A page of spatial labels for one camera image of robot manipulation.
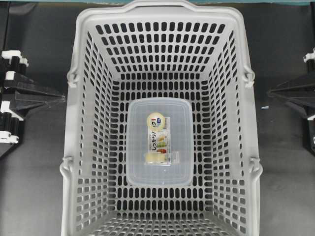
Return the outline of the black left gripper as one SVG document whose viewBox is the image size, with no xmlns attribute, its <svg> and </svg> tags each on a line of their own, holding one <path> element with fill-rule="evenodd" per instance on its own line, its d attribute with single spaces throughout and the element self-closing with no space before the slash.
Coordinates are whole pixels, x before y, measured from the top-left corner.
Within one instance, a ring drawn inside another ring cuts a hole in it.
<svg viewBox="0 0 315 236">
<path fill-rule="evenodd" d="M 28 60 L 22 56 L 21 51 L 0 52 L 1 157 L 8 156 L 22 144 L 25 126 L 22 116 L 26 116 L 30 111 L 51 108 L 66 101 L 59 91 L 24 76 L 28 66 Z"/>
</svg>

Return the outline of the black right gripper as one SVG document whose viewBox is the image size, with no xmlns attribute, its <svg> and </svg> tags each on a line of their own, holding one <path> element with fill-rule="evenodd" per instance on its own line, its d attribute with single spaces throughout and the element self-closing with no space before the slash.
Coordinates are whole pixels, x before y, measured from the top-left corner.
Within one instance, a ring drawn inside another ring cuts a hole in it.
<svg viewBox="0 0 315 236">
<path fill-rule="evenodd" d="M 267 91 L 267 95 L 307 119 L 310 150 L 315 154 L 315 49 L 307 53 L 303 60 L 307 65 L 307 74 L 275 86 Z"/>
</svg>

